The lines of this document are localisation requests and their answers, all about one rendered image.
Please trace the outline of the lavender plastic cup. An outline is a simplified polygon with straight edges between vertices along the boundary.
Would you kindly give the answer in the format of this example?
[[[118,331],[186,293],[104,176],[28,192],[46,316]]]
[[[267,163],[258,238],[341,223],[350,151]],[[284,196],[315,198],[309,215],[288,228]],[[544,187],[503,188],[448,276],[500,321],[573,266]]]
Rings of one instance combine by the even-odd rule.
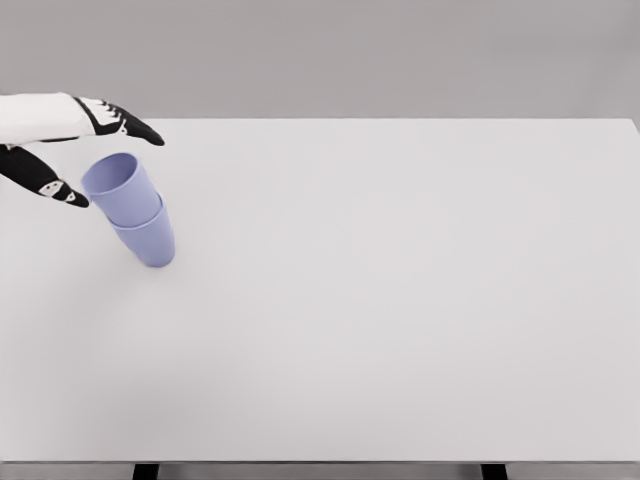
[[[96,161],[81,177],[87,197],[120,227],[136,227],[156,216],[160,196],[138,158],[115,153]]]
[[[160,209],[149,221],[133,227],[120,226],[110,221],[110,226],[143,265],[162,268],[173,260],[176,252],[175,236],[163,199]]]

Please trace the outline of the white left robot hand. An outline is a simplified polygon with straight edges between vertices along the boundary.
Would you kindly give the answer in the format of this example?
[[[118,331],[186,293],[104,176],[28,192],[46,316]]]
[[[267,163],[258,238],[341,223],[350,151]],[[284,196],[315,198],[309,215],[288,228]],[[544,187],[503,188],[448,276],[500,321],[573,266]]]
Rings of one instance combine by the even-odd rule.
[[[43,198],[87,208],[90,201],[44,160],[32,143],[65,143],[84,137],[124,135],[151,145],[162,136],[123,107],[66,92],[0,94],[0,176]]]

